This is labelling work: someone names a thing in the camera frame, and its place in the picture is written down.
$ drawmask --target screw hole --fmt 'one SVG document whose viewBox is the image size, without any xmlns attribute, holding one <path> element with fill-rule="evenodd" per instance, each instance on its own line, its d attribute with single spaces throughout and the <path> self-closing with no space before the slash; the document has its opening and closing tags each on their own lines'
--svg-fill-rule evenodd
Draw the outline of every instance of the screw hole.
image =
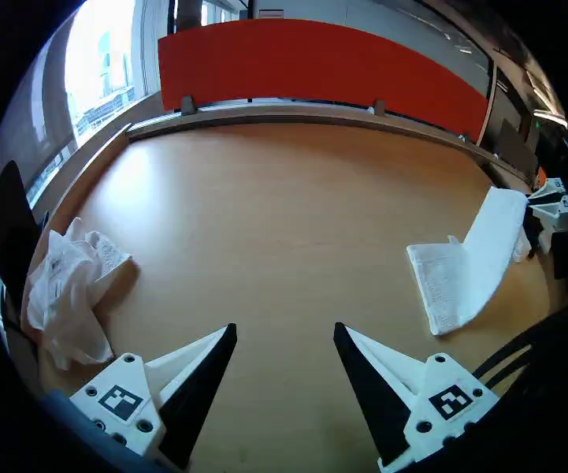
<svg viewBox="0 0 568 473">
<path fill-rule="evenodd" d="M 137 422 L 137 428 L 142 432 L 151 432 L 152 431 L 152 423 L 145 419 L 141 419 Z"/>
<path fill-rule="evenodd" d="M 116 441 L 118 444 L 120 444 L 122 447 L 126 446 L 126 439 L 124 438 L 123 435 L 113 434 L 111 435 L 111 437 L 113 437 L 113 440 Z"/>
<path fill-rule="evenodd" d="M 432 430 L 432 424 L 427 420 L 422 420 L 417 424 L 415 428 L 420 434 L 425 434 L 426 432 L 430 432 Z"/>
</svg>

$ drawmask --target building outside window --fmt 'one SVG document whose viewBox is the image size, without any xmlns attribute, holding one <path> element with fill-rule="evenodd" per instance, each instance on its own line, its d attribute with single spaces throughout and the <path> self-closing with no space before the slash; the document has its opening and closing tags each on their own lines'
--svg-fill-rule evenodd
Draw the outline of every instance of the building outside window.
<svg viewBox="0 0 568 473">
<path fill-rule="evenodd" d="M 67 44 L 65 89 L 76 142 L 135 101 L 131 30 L 134 0 L 88 0 Z"/>
</svg>

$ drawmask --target window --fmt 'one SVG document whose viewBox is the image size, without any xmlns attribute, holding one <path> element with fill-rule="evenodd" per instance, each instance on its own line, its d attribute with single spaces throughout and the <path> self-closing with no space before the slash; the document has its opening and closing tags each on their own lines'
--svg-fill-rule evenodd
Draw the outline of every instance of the window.
<svg viewBox="0 0 568 473">
<path fill-rule="evenodd" d="M 481 141 L 481 147 L 489 152 L 496 152 L 503 122 L 509 125 L 526 141 L 531 126 L 531 114 L 511 82 L 500 71 L 496 70 L 496 86 L 492 91 L 494 100 L 489 114 L 487 128 Z"/>
<path fill-rule="evenodd" d="M 206 26 L 208 24 L 224 23 L 226 21 L 239 19 L 238 12 L 222 8 L 210 2 L 203 2 L 200 12 L 200 24 L 202 26 Z"/>
<path fill-rule="evenodd" d="M 131 30 L 135 0 L 88 0 L 65 55 L 65 90 L 77 146 L 135 101 Z"/>
</svg>

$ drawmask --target ceiling light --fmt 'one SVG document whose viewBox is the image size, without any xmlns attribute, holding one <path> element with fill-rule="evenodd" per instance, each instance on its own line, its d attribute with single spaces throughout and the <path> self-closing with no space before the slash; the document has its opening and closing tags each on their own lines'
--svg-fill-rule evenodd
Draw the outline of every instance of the ceiling light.
<svg viewBox="0 0 568 473">
<path fill-rule="evenodd" d="M 564 117 L 558 114 L 553 114 L 546 110 L 535 110 L 533 112 L 534 117 L 544 118 L 546 120 L 554 121 L 555 123 L 559 123 L 565 129 L 568 129 L 568 121 Z"/>
<path fill-rule="evenodd" d="M 552 114 L 557 114 L 557 109 L 553 107 L 553 104 L 551 103 L 551 101 L 549 99 L 547 99 L 546 95 L 544 95 L 539 88 L 534 87 L 533 91 L 535 92 L 535 95 L 537 95 L 537 97 L 551 111 Z"/>
</svg>

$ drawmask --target table surface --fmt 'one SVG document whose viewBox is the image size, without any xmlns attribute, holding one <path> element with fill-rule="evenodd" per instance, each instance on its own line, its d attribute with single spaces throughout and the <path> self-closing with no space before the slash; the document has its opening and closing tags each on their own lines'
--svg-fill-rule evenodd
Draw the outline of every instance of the table surface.
<svg viewBox="0 0 568 473">
<path fill-rule="evenodd" d="M 468 326 L 429 332 L 406 246 L 462 240 L 490 185 L 461 151 L 361 128 L 234 125 L 138 141 L 80 212 L 137 265 L 123 300 L 96 314 L 116 355 L 146 361 L 237 323 L 193 473 L 375 472 L 334 322 L 472 370 L 551 311 L 535 258 L 510 266 Z M 67 393 L 101 369 L 59 372 L 45 353 L 39 363 L 44 387 Z"/>
</svg>

